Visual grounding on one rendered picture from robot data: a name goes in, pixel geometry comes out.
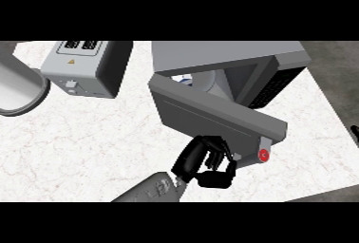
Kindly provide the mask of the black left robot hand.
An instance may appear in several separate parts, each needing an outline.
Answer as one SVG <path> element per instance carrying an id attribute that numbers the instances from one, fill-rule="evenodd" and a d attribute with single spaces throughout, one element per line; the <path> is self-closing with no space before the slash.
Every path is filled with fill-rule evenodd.
<path id="1" fill-rule="evenodd" d="M 206 188 L 228 189 L 235 177 L 237 161 L 221 136 L 197 136 L 179 154 L 172 172 L 188 183 L 198 180 Z"/>

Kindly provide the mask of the grey microwave door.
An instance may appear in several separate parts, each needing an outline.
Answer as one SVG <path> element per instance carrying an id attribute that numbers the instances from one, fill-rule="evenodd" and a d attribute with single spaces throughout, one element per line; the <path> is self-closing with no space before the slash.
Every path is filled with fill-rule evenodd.
<path id="1" fill-rule="evenodd" d="M 271 146 L 287 137 L 286 121 L 159 74 L 150 89 L 165 125 L 191 137 L 221 136 L 238 167 L 269 162 Z"/>

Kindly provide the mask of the white blue milk carton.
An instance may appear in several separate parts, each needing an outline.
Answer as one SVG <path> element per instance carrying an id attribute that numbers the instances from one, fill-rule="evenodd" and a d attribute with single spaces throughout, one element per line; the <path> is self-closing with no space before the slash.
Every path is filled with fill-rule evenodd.
<path id="1" fill-rule="evenodd" d="M 176 75 L 172 79 L 181 84 L 193 85 L 193 76 L 190 74 Z"/>

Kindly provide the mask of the grey microwave body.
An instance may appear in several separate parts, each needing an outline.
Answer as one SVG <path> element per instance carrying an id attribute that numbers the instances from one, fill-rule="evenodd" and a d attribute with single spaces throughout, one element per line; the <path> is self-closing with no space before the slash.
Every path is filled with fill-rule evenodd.
<path id="1" fill-rule="evenodd" d="M 266 107 L 312 59 L 299 41 L 154 41 L 154 72 L 163 76 L 215 70 L 219 85 L 243 106 Z"/>

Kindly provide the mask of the grey toaster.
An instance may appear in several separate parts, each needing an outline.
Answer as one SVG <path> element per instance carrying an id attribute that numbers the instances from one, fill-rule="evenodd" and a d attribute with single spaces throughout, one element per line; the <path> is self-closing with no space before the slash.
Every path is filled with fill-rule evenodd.
<path id="1" fill-rule="evenodd" d="M 114 99 L 132 49 L 132 41 L 58 41 L 42 74 L 73 96 Z"/>

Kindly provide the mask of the grey round pot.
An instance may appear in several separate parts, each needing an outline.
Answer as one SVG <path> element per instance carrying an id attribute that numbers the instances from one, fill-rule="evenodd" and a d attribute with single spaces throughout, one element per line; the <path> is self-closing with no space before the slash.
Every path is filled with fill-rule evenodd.
<path id="1" fill-rule="evenodd" d="M 37 68 L 24 64 L 8 52 L 0 52 L 0 115 L 21 116 L 43 102 L 51 81 Z"/>

